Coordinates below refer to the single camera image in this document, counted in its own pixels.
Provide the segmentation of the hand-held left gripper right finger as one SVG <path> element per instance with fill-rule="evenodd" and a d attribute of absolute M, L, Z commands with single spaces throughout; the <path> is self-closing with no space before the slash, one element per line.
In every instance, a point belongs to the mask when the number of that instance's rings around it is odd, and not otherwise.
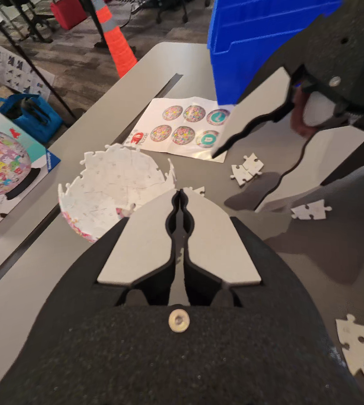
<path fill-rule="evenodd" d="M 223 289 L 262 279 L 231 217 L 190 188 L 182 189 L 184 283 L 190 304 L 211 304 Z"/>

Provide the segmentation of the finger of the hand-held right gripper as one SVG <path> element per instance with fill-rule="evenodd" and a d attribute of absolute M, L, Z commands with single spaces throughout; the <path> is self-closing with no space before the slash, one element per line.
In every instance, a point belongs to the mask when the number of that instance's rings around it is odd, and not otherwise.
<path fill-rule="evenodd" d="M 363 143 L 364 131 L 354 126 L 317 132 L 303 147 L 298 162 L 281 175 L 255 212 L 276 209 L 297 196 L 320 188 L 321 183 Z"/>
<path fill-rule="evenodd" d="M 215 159 L 230 150 L 260 124 L 279 121 L 292 108 L 292 78 L 284 67 L 280 67 L 236 104 L 211 149 L 211 157 Z"/>

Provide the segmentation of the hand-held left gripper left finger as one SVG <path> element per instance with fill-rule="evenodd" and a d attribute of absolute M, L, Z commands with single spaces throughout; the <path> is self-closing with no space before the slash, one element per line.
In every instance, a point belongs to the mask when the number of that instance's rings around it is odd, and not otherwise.
<path fill-rule="evenodd" d="M 98 283 L 141 290 L 149 304 L 168 304 L 175 278 L 179 191 L 146 203 L 128 219 L 105 262 Z"/>

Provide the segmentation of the colourful puzzle ball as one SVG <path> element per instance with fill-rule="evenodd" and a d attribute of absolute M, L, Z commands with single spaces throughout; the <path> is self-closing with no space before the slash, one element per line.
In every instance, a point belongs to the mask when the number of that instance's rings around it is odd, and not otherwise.
<path fill-rule="evenodd" d="M 119 220 L 158 196 L 175 189 L 176 172 L 171 160 L 165 174 L 154 159 L 139 149 L 121 144 L 104 151 L 86 152 L 84 170 L 72 183 L 58 185 L 62 216 L 76 234 L 98 241 Z"/>

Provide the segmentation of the puzzle instruction leaflet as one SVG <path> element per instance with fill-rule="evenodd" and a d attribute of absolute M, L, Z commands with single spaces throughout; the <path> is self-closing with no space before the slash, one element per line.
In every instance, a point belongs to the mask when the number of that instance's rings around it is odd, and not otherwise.
<path fill-rule="evenodd" d="M 223 133 L 234 105 L 191 97 L 155 98 L 138 119 L 123 145 L 223 163 L 226 152 L 213 159 L 211 149 Z"/>

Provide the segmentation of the teal puzzle box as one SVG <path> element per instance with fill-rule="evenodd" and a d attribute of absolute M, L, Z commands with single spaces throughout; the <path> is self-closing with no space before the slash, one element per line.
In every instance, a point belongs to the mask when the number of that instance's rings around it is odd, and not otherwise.
<path fill-rule="evenodd" d="M 0 222 L 60 159 L 0 113 Z"/>

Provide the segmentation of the person's right hand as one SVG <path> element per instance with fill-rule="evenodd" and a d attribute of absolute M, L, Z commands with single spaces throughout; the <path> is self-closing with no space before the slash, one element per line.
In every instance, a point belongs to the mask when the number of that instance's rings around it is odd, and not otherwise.
<path fill-rule="evenodd" d="M 293 97 L 291 129 L 304 139 L 309 139 L 333 117 L 335 104 L 319 92 L 306 93 L 299 85 Z"/>

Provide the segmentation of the blue plastic bin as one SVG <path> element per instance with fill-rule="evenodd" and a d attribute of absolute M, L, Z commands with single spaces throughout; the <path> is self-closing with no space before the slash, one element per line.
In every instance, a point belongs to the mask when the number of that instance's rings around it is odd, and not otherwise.
<path fill-rule="evenodd" d="M 216 0 L 207 48 L 219 105 L 236 104 L 266 60 L 336 0 Z"/>

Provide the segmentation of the orange plastic object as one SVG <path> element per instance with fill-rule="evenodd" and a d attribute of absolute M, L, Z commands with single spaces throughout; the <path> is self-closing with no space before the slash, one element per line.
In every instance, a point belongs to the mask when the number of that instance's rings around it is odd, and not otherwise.
<path fill-rule="evenodd" d="M 93 0 L 93 8 L 120 78 L 137 63 L 137 58 L 120 30 L 114 16 L 103 0 Z"/>

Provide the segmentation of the printed paper sheet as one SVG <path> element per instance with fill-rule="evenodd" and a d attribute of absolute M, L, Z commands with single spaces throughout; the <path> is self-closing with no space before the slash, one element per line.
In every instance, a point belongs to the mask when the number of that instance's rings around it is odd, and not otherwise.
<path fill-rule="evenodd" d="M 21 57 L 0 46 L 0 83 L 23 94 L 39 95 L 49 100 L 51 90 Z"/>

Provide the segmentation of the black furniture frame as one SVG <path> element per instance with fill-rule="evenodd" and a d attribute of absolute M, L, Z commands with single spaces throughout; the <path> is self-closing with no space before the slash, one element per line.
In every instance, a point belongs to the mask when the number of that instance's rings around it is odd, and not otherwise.
<path fill-rule="evenodd" d="M 60 104 L 66 109 L 69 115 L 72 117 L 73 122 L 75 123 L 81 115 L 76 115 L 68 106 L 68 104 L 62 99 L 62 97 L 56 92 L 54 87 L 48 82 L 48 80 L 44 77 L 41 71 L 33 64 L 32 60 L 27 56 L 24 50 L 17 44 L 10 34 L 3 28 L 0 24 L 0 32 L 3 36 L 8 40 L 11 46 L 15 49 L 15 51 L 26 61 L 26 63 L 30 66 L 30 68 L 35 72 L 38 78 L 44 83 L 44 85 L 50 90 L 50 92 L 57 98 Z"/>

